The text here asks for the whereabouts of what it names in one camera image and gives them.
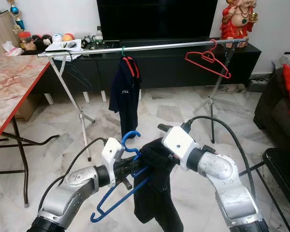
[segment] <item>blue hanger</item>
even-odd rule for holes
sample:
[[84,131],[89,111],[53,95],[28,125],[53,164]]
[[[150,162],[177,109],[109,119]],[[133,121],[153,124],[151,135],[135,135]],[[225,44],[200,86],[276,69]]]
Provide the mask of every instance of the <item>blue hanger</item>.
[[[137,135],[138,137],[141,136],[141,134],[137,131],[130,131],[127,134],[125,134],[125,136],[122,138],[122,142],[121,144],[125,147],[125,151],[127,152],[135,152],[136,153],[136,157],[133,159],[133,161],[138,160],[141,157],[141,153],[137,148],[127,148],[126,147],[126,140],[129,139],[129,137],[131,135]],[[138,177],[142,172],[144,172],[146,169],[148,169],[148,167],[143,168],[142,170],[136,172],[136,173],[131,173],[131,176],[133,178]],[[116,187],[118,185],[115,185],[114,187],[112,187],[110,190],[108,190],[108,192],[105,194],[105,196],[102,198],[102,200],[99,202],[98,206],[97,206],[97,211],[101,214],[100,217],[98,218],[94,218],[95,217],[95,213],[92,213],[91,217],[90,217],[90,221],[95,223],[98,222],[100,220],[102,220],[104,217],[106,217],[109,213],[111,213],[114,209],[116,209],[120,204],[122,204],[127,198],[129,198],[132,194],[134,194],[136,191],[138,191],[141,187],[143,187],[145,184],[147,184],[147,182],[151,179],[151,177],[146,178],[145,180],[143,180],[138,186],[136,186],[131,192],[129,192],[126,196],[124,196],[123,198],[121,198],[118,202],[116,202],[116,204],[114,204],[111,208],[109,208],[107,211],[103,211],[101,209],[101,206],[103,205],[103,203],[106,201],[106,199],[109,197],[109,195],[114,191],[114,189],[116,189]]]
[[123,57],[126,57],[126,55],[124,54],[124,49],[125,49],[126,47],[122,47],[122,50],[121,50],[121,54],[122,54],[122,56]]

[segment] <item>red plastic hanger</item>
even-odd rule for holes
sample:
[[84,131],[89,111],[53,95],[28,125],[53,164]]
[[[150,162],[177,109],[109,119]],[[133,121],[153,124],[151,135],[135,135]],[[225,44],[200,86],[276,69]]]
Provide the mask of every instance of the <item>red plastic hanger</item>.
[[[211,41],[215,42],[215,46],[213,48],[211,48],[209,51],[206,51],[206,52],[187,52],[186,56],[185,56],[185,60],[189,61],[192,64],[198,65],[199,67],[201,67],[203,69],[206,69],[206,70],[208,70],[208,71],[210,71],[212,73],[215,73],[215,74],[217,74],[219,76],[222,76],[224,78],[230,79],[231,78],[231,73],[229,73],[229,70],[227,69],[227,67],[223,63],[221,63],[218,59],[216,59],[215,55],[212,53],[212,51],[217,47],[217,41],[216,40],[211,40]],[[214,71],[214,70],[212,70],[210,68],[207,68],[207,67],[205,67],[205,66],[203,66],[203,65],[201,65],[201,64],[199,64],[199,63],[197,63],[195,61],[190,60],[188,58],[189,54],[199,54],[199,55],[201,55],[202,59],[204,59],[204,60],[206,60],[206,61],[208,61],[208,62],[210,62],[212,64],[214,62],[219,63],[226,70],[225,74],[223,75],[223,74],[218,73],[218,72],[216,72],[216,71]]]

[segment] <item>statue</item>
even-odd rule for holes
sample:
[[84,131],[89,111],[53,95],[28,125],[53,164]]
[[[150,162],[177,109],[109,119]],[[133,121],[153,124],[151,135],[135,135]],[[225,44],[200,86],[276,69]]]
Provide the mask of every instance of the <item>statue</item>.
[[19,25],[22,30],[25,30],[24,22],[21,19],[21,11],[16,6],[14,6],[14,0],[7,0],[7,1],[8,3],[11,4],[11,9],[10,9],[11,16],[14,18],[16,24]]
[[[257,0],[227,0],[229,6],[223,11],[221,29],[222,40],[248,39],[248,31],[258,21],[258,14],[253,12]],[[247,46],[248,42],[239,43],[238,47]]]

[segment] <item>dark sofa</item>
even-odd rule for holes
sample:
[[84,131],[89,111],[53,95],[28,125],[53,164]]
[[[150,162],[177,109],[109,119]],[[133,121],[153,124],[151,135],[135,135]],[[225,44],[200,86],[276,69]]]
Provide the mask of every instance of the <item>dark sofa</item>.
[[283,70],[274,72],[255,111],[254,122],[266,130],[278,147],[290,148],[290,99]]

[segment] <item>black tv screen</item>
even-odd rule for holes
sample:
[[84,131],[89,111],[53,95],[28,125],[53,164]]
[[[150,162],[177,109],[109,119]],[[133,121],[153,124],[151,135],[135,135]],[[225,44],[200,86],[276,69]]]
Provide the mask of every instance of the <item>black tv screen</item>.
[[97,0],[105,40],[209,37],[217,0]]

